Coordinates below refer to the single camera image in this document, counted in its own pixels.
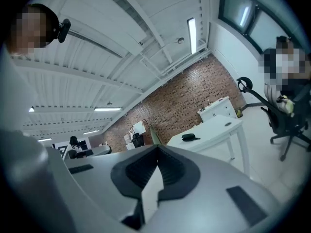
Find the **white cabinet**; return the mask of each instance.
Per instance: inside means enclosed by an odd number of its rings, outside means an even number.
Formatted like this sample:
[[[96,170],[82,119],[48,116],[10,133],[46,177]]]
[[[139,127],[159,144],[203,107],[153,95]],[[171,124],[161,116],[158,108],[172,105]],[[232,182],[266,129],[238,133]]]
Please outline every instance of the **white cabinet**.
[[[217,100],[212,103],[210,106],[205,107],[205,110],[198,111],[198,114],[202,118],[202,121],[205,122],[216,115],[223,115],[225,117],[238,118],[237,114],[234,111],[234,108],[229,100],[229,97],[225,97],[221,101]]]

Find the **desk leg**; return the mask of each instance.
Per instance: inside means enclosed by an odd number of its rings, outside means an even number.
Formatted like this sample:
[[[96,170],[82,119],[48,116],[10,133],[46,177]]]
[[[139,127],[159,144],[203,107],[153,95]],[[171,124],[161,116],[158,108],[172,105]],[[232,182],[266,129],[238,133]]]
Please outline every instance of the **desk leg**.
[[[239,140],[240,148],[241,148],[241,152],[242,152],[244,173],[249,177],[248,147],[247,147],[246,137],[245,137],[244,130],[243,130],[242,126],[239,127],[237,135],[238,135],[238,140]]]
[[[228,145],[229,152],[230,152],[230,158],[233,160],[235,158],[235,156],[234,156],[234,152],[233,152],[233,148],[232,148],[230,137],[227,140],[227,145]]]

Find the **white desk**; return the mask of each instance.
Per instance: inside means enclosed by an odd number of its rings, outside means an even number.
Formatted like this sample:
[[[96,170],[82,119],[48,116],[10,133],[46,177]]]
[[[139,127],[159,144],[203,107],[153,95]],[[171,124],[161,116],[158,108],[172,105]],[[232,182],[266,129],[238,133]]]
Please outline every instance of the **white desk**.
[[[173,136],[167,145],[192,152],[199,152],[206,150],[207,148],[214,147],[220,143],[227,142],[230,157],[231,159],[234,159],[230,136],[237,134],[242,152],[244,173],[249,176],[248,148],[242,124],[243,121],[239,119],[217,115],[192,129]],[[195,136],[200,138],[200,140],[184,142],[181,136],[189,133],[195,134]]]
[[[221,101],[217,100],[211,105],[205,107],[205,110],[198,111],[198,114],[202,118],[203,122],[215,117],[217,115],[223,115],[225,117],[238,118],[234,111],[234,108],[230,102],[229,97],[225,97]]]

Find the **person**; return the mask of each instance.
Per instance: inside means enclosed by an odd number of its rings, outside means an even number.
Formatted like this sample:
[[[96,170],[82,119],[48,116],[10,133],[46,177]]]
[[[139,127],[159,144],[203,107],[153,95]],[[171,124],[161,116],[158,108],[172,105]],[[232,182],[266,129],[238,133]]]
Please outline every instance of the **person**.
[[[70,137],[69,144],[71,145],[73,150],[76,150],[77,152],[83,151],[76,136]]]
[[[311,65],[305,52],[285,36],[276,38],[276,48],[263,52],[264,93],[280,111],[294,116],[292,99],[310,82]]]
[[[5,44],[11,55],[27,54],[35,48],[44,48],[59,32],[57,15],[39,3],[25,6],[11,24]]]
[[[0,129],[22,130],[35,104],[36,92],[28,84],[11,56],[43,48],[58,37],[56,14],[43,4],[29,4],[12,21],[0,48]]]

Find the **paper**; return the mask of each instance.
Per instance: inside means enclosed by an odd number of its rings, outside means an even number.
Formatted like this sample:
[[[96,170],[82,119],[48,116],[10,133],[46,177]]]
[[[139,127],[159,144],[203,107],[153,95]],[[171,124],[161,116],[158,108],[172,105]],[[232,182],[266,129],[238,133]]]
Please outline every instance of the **paper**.
[[[125,140],[126,144],[132,142],[129,134],[126,134],[126,135],[124,136],[124,140]]]
[[[135,133],[143,134],[146,132],[145,127],[142,125],[142,121],[134,124],[134,131]]]
[[[133,142],[131,142],[129,144],[126,144],[126,148],[127,148],[127,150],[132,150],[135,148],[135,146],[134,146]]]

